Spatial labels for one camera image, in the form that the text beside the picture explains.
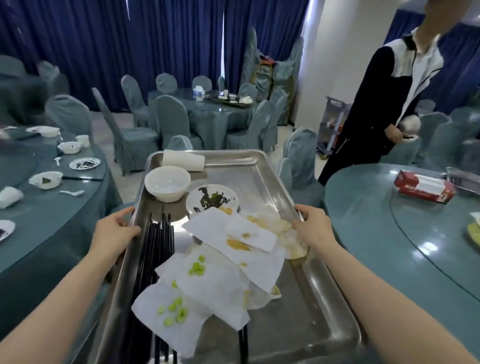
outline white pillar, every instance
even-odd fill
[[[324,1],[318,27],[305,30],[296,127],[318,130],[326,96],[352,103],[368,63],[383,44],[398,0]]]

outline red tissue box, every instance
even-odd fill
[[[394,185],[401,194],[409,194],[424,200],[446,204],[455,196],[455,187],[440,178],[419,175],[415,172],[401,170]]]

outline forearm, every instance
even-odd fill
[[[0,363],[62,363],[109,268],[87,255],[0,343]]]
[[[477,363],[442,325],[336,242],[318,251],[387,363]]]

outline black pants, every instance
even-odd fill
[[[337,144],[335,151],[325,164],[318,182],[325,186],[330,177],[339,170],[354,164],[378,163],[382,155],[393,148],[375,143],[373,138],[348,138]]]

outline black jacket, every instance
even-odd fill
[[[443,66],[444,61],[436,42],[431,47],[434,48],[427,69],[403,118],[415,113],[420,92]],[[386,153],[391,150],[393,143],[387,139],[384,131],[389,124],[395,125],[402,113],[412,85],[416,56],[417,47],[412,34],[387,43],[375,52],[345,120],[337,146],[346,137],[360,137],[370,140],[375,146],[383,147]]]

